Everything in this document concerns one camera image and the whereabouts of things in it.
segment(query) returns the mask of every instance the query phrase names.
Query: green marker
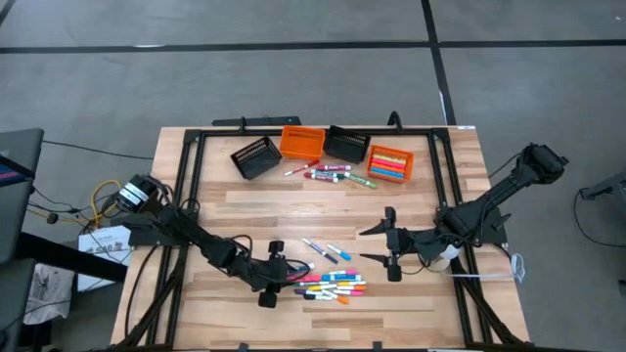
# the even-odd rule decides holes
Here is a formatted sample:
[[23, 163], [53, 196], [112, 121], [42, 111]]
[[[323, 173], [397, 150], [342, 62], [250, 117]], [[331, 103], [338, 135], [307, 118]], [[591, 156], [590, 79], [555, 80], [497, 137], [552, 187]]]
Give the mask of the green marker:
[[345, 175], [345, 177], [349, 178], [350, 180], [352, 180], [352, 181], [354, 181], [356, 183], [360, 183], [363, 186], [367, 186], [367, 187], [370, 187], [370, 188], [376, 188], [377, 187], [377, 185], [374, 182], [368, 181], [368, 180], [366, 180], [364, 178], [361, 178], [361, 177], [359, 177], [357, 175], [353, 175], [353, 174], [351, 174], [349, 172], [344, 173], [344, 175]]

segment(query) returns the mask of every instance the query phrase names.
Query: metal frame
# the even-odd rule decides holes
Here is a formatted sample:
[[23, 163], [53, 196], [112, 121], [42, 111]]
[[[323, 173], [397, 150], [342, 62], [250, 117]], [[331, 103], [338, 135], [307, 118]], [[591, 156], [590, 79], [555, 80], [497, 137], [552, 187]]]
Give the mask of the metal frame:
[[[394, 114], [389, 119], [388, 125], [394, 125], [395, 128], [355, 128], [353, 129], [355, 132], [368, 134], [371, 136], [425, 136], [428, 141], [428, 149], [430, 153], [431, 166], [434, 175], [435, 187], [437, 189], [437, 195], [439, 199], [439, 207], [448, 206], [448, 201], [446, 198], [446, 189], [444, 186], [444, 180], [441, 172], [441, 164], [439, 162], [438, 150], [437, 150], [437, 140], [441, 142], [443, 145], [443, 151], [446, 156], [446, 164], [448, 167], [448, 171], [450, 174], [450, 182], [452, 186], [452, 193], [455, 198], [455, 203], [460, 204], [462, 200], [461, 195], [461, 186], [459, 184], [459, 178], [456, 170], [456, 165], [454, 163], [454, 157], [452, 152], [452, 146], [450, 144], [450, 137], [448, 128], [439, 127], [439, 128], [403, 128], [402, 124], [397, 117], [397, 114]], [[202, 159], [204, 156], [205, 149], [205, 141], [206, 138], [210, 137], [241, 137], [241, 136], [280, 136], [283, 131], [283, 127], [279, 128], [256, 128], [256, 129], [246, 129], [243, 127], [233, 128], [228, 130], [187, 130], [185, 131], [183, 150], [181, 152], [181, 159], [178, 166], [178, 174], [176, 176], [176, 184], [175, 184], [175, 203], [180, 205], [181, 202], [181, 194], [183, 191], [183, 182], [185, 179], [185, 174], [187, 170], [187, 165], [189, 164], [189, 153], [191, 149], [191, 145], [193, 143], [197, 143], [196, 149], [196, 158], [194, 160], [194, 168], [192, 171], [192, 180], [190, 187], [190, 198], [196, 198], [199, 191], [200, 186], [200, 178], [201, 178], [201, 166]], [[466, 250], [466, 258], [468, 261], [468, 272], [472, 274], [477, 274], [475, 256], [473, 253], [473, 248], [471, 246], [467, 246]], [[179, 251], [179, 263], [180, 265], [185, 265], [187, 260], [188, 248], [186, 246], [181, 247]], [[160, 291], [160, 288], [164, 285], [166, 274], [169, 270], [169, 259], [171, 256], [171, 247], [166, 247], [163, 250], [163, 255], [161, 257], [161, 263], [158, 269], [158, 280], [156, 283], [156, 295]], [[461, 320], [461, 327], [464, 335], [464, 342], [466, 345], [470, 345], [474, 343], [472, 333], [471, 333], [471, 322], [470, 322], [470, 314], [468, 311], [468, 305], [465, 297], [465, 291], [456, 279], [455, 283], [455, 293], [457, 297], [457, 302], [459, 306], [459, 318]], [[165, 336], [165, 344], [173, 346], [174, 337], [176, 333], [176, 324], [178, 318], [178, 311], [180, 308], [180, 300], [182, 293], [182, 284], [181, 282], [174, 288], [172, 292], [172, 301], [169, 311], [169, 319], [167, 322], [166, 328], [166, 336]], [[480, 288], [480, 279], [475, 279], [473, 281], [475, 288], [478, 292], [481, 292]], [[482, 314], [479, 312], [479, 322], [480, 329], [483, 335], [483, 342], [492, 343], [493, 340], [491, 338], [491, 331], [488, 326], [487, 321], [484, 319]], [[156, 326], [157, 322], [153, 322], [151, 329], [149, 330], [147, 344], [154, 344], [156, 337]]]

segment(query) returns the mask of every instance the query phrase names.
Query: red marker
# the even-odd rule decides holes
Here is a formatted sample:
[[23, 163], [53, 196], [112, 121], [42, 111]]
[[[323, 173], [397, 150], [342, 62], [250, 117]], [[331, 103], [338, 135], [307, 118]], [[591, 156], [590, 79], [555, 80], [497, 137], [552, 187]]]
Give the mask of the red marker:
[[352, 166], [350, 165], [317, 165], [316, 169], [329, 170], [329, 171], [350, 171], [352, 169]]
[[304, 177], [310, 178], [310, 179], [313, 179], [313, 180], [320, 180], [320, 181], [333, 182], [333, 183], [337, 183], [339, 181], [339, 179], [336, 178], [336, 177], [323, 176], [323, 175], [314, 174], [314, 173], [310, 173], [310, 172], [305, 172], [304, 173]]
[[315, 164], [316, 164], [316, 163], [318, 163], [318, 162], [320, 162], [320, 160], [311, 161], [311, 162], [307, 163], [307, 164], [306, 164], [306, 165], [304, 165], [304, 166], [300, 166], [300, 167], [296, 168], [296, 169], [295, 169], [295, 170], [293, 170], [293, 171], [288, 171], [288, 172], [286, 172], [286, 173], [285, 173], [285, 175], [283, 175], [283, 176], [289, 176], [289, 175], [291, 175], [291, 174], [293, 174], [293, 173], [296, 173], [296, 172], [298, 172], [298, 171], [306, 170], [307, 168], [309, 168], [309, 167], [311, 167], [311, 166], [315, 165]]

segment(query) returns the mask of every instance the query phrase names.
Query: orange tray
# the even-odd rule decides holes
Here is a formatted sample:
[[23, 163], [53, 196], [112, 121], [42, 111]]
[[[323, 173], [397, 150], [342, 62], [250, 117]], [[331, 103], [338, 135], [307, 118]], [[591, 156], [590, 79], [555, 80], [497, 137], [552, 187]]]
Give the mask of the orange tray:
[[[404, 165], [404, 170], [402, 170], [404, 173], [404, 178], [387, 176], [387, 175], [379, 174], [377, 172], [372, 172], [372, 163], [373, 163], [375, 154], [385, 155], [389, 157], [395, 157], [395, 158], [406, 160], [406, 163]], [[387, 148], [383, 146], [376, 146], [376, 145], [372, 145], [372, 147], [370, 148], [370, 156], [368, 157], [368, 175], [370, 175], [371, 177], [376, 177], [376, 178], [380, 178], [380, 179], [391, 181], [391, 182], [405, 183], [411, 180], [412, 172], [413, 172], [413, 153], [395, 150], [395, 149]]]
[[325, 137], [323, 129], [287, 125], [283, 127], [281, 154], [317, 160], [322, 157]]

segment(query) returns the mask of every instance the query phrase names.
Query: orange basket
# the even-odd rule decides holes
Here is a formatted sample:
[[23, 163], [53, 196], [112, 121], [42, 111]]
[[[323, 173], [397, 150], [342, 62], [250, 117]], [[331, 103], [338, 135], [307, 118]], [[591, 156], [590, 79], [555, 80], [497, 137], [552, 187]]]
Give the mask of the orange basket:
[[[374, 155], [382, 155], [385, 159], [375, 160]], [[387, 158], [404, 160], [404, 164], [388, 160]], [[370, 148], [368, 175], [371, 177], [391, 182], [405, 183], [411, 180], [412, 172], [413, 153], [376, 145], [372, 145]]]
[[317, 160], [322, 156], [326, 131], [287, 125], [281, 136], [281, 153], [287, 157]]

